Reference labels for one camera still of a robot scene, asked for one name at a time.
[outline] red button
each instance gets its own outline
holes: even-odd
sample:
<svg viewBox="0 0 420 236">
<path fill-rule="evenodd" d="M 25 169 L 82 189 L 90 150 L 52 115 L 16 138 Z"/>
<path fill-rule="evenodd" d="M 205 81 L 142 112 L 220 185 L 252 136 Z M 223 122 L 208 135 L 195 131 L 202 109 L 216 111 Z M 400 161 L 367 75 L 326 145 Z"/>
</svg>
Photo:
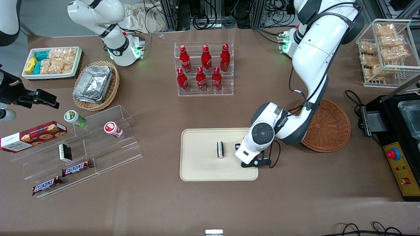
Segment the red button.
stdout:
<svg viewBox="0 0 420 236">
<path fill-rule="evenodd" d="M 402 179 L 402 184 L 410 184 L 410 180 L 408 178 Z"/>
<path fill-rule="evenodd" d="M 394 150 L 386 151 L 386 156 L 391 160 L 394 160 L 397 157 L 396 152 Z"/>
</svg>

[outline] aluminum foil container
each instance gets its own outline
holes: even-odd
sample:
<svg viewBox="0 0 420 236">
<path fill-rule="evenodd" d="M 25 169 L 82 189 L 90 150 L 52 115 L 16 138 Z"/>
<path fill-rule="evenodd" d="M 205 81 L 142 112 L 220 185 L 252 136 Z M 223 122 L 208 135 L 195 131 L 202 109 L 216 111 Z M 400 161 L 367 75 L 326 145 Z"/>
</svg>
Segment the aluminum foil container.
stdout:
<svg viewBox="0 0 420 236">
<path fill-rule="evenodd" d="M 73 90 L 80 101 L 100 103 L 104 100 L 112 78 L 112 69 L 107 66 L 88 66 Z"/>
</svg>

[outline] white plastic tray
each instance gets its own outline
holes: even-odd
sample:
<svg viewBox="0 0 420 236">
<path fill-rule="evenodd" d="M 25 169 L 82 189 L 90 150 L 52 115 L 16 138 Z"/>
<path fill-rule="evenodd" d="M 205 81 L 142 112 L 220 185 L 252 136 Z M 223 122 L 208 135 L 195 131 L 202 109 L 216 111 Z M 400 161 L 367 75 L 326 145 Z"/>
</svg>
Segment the white plastic tray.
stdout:
<svg viewBox="0 0 420 236">
<path fill-rule="evenodd" d="M 252 181 L 258 168 L 242 168 L 235 156 L 235 144 L 241 143 L 249 128 L 186 129 L 181 138 L 183 181 Z M 224 158 L 217 158 L 217 141 L 223 142 Z"/>
<path fill-rule="evenodd" d="M 76 52 L 76 58 L 74 59 L 73 68 L 71 70 L 71 73 L 31 75 L 31 74 L 27 74 L 25 72 L 25 70 L 23 70 L 22 71 L 22 77 L 24 77 L 27 80 L 54 80 L 54 79 L 65 79 L 65 78 L 68 78 L 68 77 L 75 76 L 75 74 L 77 72 L 77 69 L 79 67 L 79 62 L 80 62 L 80 57 L 81 57 L 82 50 L 79 47 L 75 47 L 75 46 L 73 46 L 73 47 L 77 48 L 77 52 Z M 67 47 L 44 47 L 44 48 L 31 49 L 31 51 L 29 52 L 28 58 L 26 59 L 24 67 L 28 64 L 29 59 L 31 59 L 31 57 L 35 56 L 35 53 L 37 53 L 37 52 L 49 51 L 51 49 L 64 49 L 64 48 L 67 48 Z"/>
</svg>

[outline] snickers bar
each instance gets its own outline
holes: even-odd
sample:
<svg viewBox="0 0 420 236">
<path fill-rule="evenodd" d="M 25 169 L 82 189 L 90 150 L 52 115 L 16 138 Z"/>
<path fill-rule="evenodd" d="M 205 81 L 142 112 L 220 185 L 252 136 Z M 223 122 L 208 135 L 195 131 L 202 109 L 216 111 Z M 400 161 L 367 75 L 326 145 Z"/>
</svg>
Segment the snickers bar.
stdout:
<svg viewBox="0 0 420 236">
<path fill-rule="evenodd" d="M 89 159 L 89 160 L 87 160 L 85 162 L 82 162 L 78 165 L 75 165 L 75 166 L 69 167 L 67 169 L 64 169 L 63 174 L 61 176 L 64 177 L 64 176 L 67 176 L 71 173 L 77 172 L 79 170 L 84 170 L 84 169 L 91 168 L 91 167 L 93 167 L 93 165 L 92 165 L 91 160 Z"/>
<path fill-rule="evenodd" d="M 40 185 L 37 185 L 37 186 L 33 187 L 32 196 L 34 196 L 36 193 L 41 192 L 42 190 L 49 189 L 52 186 L 54 186 L 56 184 L 60 184 L 62 182 L 63 181 L 61 180 L 60 176 L 56 176 L 55 178 L 50 179 L 45 183 L 42 183 Z"/>
</svg>

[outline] cookie box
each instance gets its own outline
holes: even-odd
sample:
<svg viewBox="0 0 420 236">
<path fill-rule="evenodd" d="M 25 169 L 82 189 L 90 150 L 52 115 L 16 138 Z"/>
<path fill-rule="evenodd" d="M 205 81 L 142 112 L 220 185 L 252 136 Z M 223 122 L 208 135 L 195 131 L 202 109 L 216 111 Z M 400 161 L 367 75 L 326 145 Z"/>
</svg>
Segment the cookie box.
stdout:
<svg viewBox="0 0 420 236">
<path fill-rule="evenodd" d="M 73 67 L 71 69 L 70 73 L 60 73 L 60 74 L 38 74 L 38 75 L 33 75 L 33 74 L 28 74 L 27 72 L 25 72 L 25 70 L 22 71 L 22 77 L 24 77 L 27 80 L 56 80 L 56 79 L 75 79 L 75 75 L 78 71 L 78 68 L 80 66 L 80 60 L 82 57 L 82 50 L 79 47 L 76 46 L 72 46 L 73 48 L 77 49 L 76 52 L 76 58 L 74 59 L 73 62 Z M 25 66 L 28 64 L 29 60 L 31 59 L 31 57 L 34 57 L 36 55 L 37 52 L 44 52 L 44 51 L 50 51 L 51 49 L 65 49 L 68 47 L 44 47 L 44 48 L 34 48 L 31 49 L 29 51 L 29 55 L 28 58 L 25 62 Z"/>
<path fill-rule="evenodd" d="M 66 134 L 67 128 L 64 125 L 50 121 L 0 139 L 0 150 L 17 153 Z"/>
</svg>

